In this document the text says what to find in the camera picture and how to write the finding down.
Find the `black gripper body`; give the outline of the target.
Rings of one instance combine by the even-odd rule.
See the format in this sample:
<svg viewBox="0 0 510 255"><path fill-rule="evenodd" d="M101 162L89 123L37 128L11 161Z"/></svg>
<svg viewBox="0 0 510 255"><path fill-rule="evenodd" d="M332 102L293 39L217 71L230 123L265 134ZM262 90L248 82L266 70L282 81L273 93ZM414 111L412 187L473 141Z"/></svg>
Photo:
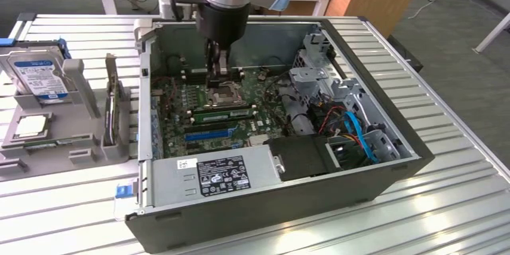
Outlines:
<svg viewBox="0 0 510 255"><path fill-rule="evenodd" d="M197 28L221 50L228 50L245 35L249 15L250 4L240 8L224 8L209 3L200 4Z"/></svg>

